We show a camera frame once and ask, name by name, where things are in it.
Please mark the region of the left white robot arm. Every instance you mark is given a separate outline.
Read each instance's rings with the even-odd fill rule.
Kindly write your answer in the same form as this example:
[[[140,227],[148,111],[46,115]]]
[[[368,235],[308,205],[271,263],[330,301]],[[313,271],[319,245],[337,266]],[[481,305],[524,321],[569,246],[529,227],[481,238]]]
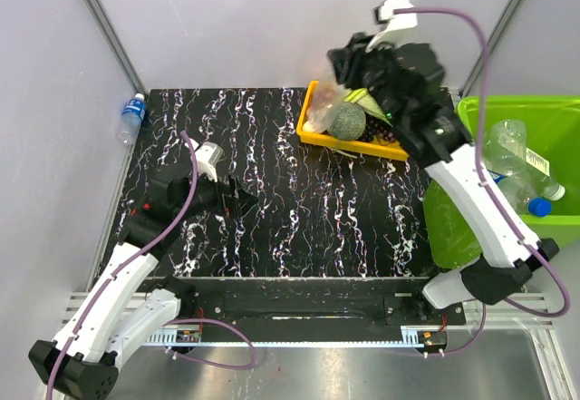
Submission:
[[[207,174],[158,175],[126,220],[109,263],[71,319],[51,340],[38,340],[28,358],[46,386],[73,399],[104,399],[123,365],[168,323],[198,324],[198,292],[167,276],[125,316],[133,294],[169,252],[179,226],[203,213],[241,219],[258,203],[240,182]]]

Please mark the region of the beige label clear bottle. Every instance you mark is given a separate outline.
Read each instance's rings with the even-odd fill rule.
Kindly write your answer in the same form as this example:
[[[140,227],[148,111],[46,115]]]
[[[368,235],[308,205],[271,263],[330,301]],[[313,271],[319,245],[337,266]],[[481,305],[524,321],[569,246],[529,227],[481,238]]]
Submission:
[[[483,161],[485,166],[484,150],[486,149],[485,144],[487,137],[488,134],[486,133],[483,143]],[[538,153],[529,149],[527,146],[526,149],[527,166],[520,176],[525,177],[531,183],[532,187],[540,197],[548,200],[561,200],[566,194],[566,188],[560,184],[552,174],[550,162]]]

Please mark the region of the Pepsi bottle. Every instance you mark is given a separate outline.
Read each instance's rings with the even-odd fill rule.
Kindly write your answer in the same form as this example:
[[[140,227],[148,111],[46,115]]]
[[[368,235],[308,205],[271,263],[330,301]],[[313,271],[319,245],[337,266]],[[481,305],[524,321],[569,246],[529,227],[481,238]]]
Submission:
[[[551,201],[540,197],[525,177],[508,176],[491,169],[488,173],[517,214],[543,218],[552,212]]]
[[[137,140],[145,114],[145,95],[136,93],[121,112],[118,138],[124,145],[132,145]]]

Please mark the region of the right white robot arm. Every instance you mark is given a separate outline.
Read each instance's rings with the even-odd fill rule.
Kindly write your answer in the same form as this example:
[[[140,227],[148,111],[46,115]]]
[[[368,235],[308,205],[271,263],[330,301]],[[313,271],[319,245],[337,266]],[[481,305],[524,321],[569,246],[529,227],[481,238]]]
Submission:
[[[536,269],[547,268],[559,247],[539,238],[491,179],[470,132],[444,101],[444,68],[430,45],[371,47],[371,40],[356,33],[346,46],[328,51],[335,80],[369,92],[395,139],[443,188],[481,247],[477,259],[432,278],[413,299],[412,313],[430,324],[462,301],[495,305],[519,291]]]

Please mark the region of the clear crushed bottle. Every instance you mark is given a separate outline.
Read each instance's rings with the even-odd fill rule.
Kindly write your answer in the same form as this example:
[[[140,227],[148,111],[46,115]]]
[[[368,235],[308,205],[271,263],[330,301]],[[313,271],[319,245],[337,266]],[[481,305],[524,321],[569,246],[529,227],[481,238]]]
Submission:
[[[488,132],[484,150],[488,169],[520,176],[526,169],[527,128],[520,120],[502,120]]]

